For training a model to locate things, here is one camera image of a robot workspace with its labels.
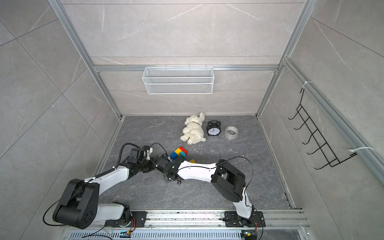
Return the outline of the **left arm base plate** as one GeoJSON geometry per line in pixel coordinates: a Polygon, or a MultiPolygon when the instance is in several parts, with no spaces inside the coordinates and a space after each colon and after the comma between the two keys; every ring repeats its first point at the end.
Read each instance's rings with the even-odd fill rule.
{"type": "Polygon", "coordinates": [[[134,211],[129,214],[125,214],[122,220],[114,221],[114,226],[119,228],[143,228],[146,223],[148,212],[146,211],[134,211]]]}

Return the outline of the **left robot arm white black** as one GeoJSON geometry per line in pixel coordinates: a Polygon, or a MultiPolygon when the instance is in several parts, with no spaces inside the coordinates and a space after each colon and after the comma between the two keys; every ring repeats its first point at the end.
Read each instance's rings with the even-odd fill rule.
{"type": "Polygon", "coordinates": [[[120,227],[133,223],[130,206],[122,203],[100,204],[99,196],[113,186],[128,180],[138,172],[152,171],[153,149],[149,146],[138,148],[133,145],[128,157],[122,160],[126,143],[121,147],[117,164],[94,177],[84,180],[71,180],[53,213],[53,221],[78,229],[86,229],[91,224],[111,222],[120,227]]]}

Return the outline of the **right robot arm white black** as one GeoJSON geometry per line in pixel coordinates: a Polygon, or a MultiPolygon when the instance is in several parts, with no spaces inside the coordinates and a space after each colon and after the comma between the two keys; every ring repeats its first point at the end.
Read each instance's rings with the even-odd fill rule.
{"type": "Polygon", "coordinates": [[[233,202],[236,215],[232,224],[255,226],[256,221],[252,219],[255,211],[248,198],[246,177],[229,161],[219,160],[214,164],[197,164],[185,160],[172,162],[163,158],[153,158],[152,161],[169,181],[199,180],[211,183],[225,199],[233,202]]]}

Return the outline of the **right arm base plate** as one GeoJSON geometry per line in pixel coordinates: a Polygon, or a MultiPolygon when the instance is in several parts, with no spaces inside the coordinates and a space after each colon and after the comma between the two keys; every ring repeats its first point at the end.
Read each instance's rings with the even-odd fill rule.
{"type": "Polygon", "coordinates": [[[221,220],[225,222],[227,228],[264,228],[266,226],[264,214],[260,211],[252,211],[248,219],[240,217],[236,211],[226,211],[221,220]]]}

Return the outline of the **long red lego brick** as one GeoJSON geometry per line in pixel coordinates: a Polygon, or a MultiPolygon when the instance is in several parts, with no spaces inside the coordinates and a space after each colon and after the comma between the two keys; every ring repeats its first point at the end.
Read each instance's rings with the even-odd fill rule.
{"type": "Polygon", "coordinates": [[[179,147],[179,149],[180,149],[185,155],[188,154],[188,151],[187,151],[186,149],[184,149],[183,147],[179,147]]]}

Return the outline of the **small blue lego brick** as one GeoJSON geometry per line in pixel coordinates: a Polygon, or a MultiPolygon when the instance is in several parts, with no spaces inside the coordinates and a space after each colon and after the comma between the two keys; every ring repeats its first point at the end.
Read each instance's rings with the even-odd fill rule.
{"type": "Polygon", "coordinates": [[[178,158],[178,154],[176,152],[173,152],[171,155],[170,155],[170,158],[172,161],[176,160],[178,158]]]}

